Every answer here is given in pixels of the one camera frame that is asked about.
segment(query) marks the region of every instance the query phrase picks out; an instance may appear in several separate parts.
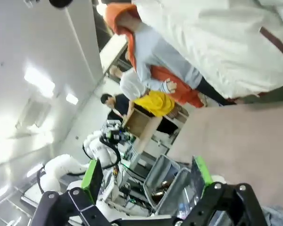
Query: orange jacket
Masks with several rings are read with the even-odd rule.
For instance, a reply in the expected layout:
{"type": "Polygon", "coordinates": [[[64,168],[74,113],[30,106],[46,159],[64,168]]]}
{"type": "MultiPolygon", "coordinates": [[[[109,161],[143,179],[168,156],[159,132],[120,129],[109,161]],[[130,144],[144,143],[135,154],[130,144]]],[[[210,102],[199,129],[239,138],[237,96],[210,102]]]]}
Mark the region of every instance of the orange jacket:
{"type": "MultiPolygon", "coordinates": [[[[117,25],[117,19],[124,12],[127,12],[131,16],[140,19],[136,5],[130,3],[108,4],[104,18],[106,23],[114,31],[114,33],[118,35],[125,34],[127,36],[129,60],[132,66],[134,67],[134,69],[136,69],[136,59],[134,56],[134,51],[135,51],[134,35],[127,28],[117,25]]],[[[169,96],[171,96],[177,102],[181,104],[189,103],[195,107],[203,106],[203,103],[198,97],[198,91],[191,89],[189,85],[184,83],[181,79],[179,79],[176,75],[172,74],[166,68],[152,66],[151,76],[159,81],[165,81],[167,79],[170,79],[171,81],[177,83],[177,89],[175,93],[169,94],[169,96]]]]}

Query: person in white jacket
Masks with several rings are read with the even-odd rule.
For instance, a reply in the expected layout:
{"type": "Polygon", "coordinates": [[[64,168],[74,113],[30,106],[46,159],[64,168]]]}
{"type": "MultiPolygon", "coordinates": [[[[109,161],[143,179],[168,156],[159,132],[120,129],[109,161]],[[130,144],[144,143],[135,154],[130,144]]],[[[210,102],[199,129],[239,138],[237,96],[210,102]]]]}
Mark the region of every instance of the person in white jacket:
{"type": "Polygon", "coordinates": [[[276,12],[256,1],[132,3],[141,20],[193,64],[224,98],[257,95],[283,86],[283,22],[276,12]]]}

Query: beige tabletop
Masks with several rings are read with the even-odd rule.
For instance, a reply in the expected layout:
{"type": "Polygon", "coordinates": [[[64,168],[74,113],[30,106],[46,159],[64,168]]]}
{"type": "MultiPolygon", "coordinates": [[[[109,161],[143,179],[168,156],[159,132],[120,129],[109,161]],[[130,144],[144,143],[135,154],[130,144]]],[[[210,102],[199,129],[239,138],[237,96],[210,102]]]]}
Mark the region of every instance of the beige tabletop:
{"type": "Polygon", "coordinates": [[[211,174],[249,183],[263,205],[283,207],[283,102],[197,109],[168,156],[201,155],[211,174]]]}

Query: blue cloth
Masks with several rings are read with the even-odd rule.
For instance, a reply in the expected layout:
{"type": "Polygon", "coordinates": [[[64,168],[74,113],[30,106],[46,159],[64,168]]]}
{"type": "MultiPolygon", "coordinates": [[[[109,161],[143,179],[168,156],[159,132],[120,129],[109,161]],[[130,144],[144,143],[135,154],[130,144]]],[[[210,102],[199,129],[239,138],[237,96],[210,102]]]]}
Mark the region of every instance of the blue cloth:
{"type": "Polygon", "coordinates": [[[195,89],[201,79],[200,72],[184,59],[153,28],[140,23],[135,35],[136,72],[141,82],[151,90],[170,93],[166,81],[151,77],[151,65],[162,66],[195,89]]]}

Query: yellow cloth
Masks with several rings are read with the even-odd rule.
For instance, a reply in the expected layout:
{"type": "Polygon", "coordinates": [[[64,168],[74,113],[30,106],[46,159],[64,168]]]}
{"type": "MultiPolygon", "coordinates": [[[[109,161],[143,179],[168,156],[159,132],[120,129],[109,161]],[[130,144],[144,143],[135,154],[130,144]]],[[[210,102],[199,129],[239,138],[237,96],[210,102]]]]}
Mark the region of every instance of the yellow cloth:
{"type": "Polygon", "coordinates": [[[148,95],[134,100],[134,103],[142,106],[157,117],[167,115],[175,106],[175,101],[168,95],[153,90],[148,95]]]}

